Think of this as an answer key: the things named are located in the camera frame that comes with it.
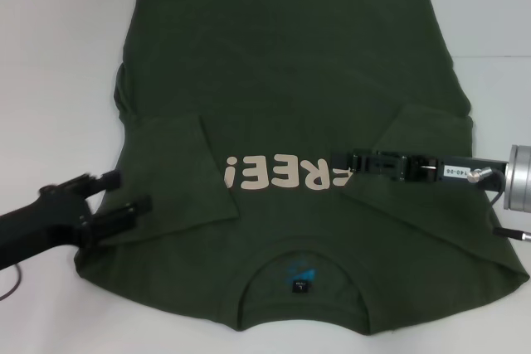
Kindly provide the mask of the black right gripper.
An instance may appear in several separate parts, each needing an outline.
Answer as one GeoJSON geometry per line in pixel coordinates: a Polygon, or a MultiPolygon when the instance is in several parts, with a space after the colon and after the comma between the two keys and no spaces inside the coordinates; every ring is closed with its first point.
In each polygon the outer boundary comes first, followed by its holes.
{"type": "Polygon", "coordinates": [[[405,182],[468,183],[503,187],[507,162],[458,156],[428,156],[370,151],[331,152],[331,170],[339,175],[368,174],[405,182]]]}

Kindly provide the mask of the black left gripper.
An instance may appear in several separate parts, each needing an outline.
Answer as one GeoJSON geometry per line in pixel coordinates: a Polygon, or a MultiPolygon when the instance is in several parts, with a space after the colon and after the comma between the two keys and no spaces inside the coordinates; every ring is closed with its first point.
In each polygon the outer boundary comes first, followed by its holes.
{"type": "Polygon", "coordinates": [[[86,199],[121,187],[119,171],[100,176],[82,174],[61,184],[41,188],[30,205],[1,216],[1,268],[8,268],[62,245],[92,247],[131,230],[136,219],[151,212],[150,196],[90,218],[86,199]]]}

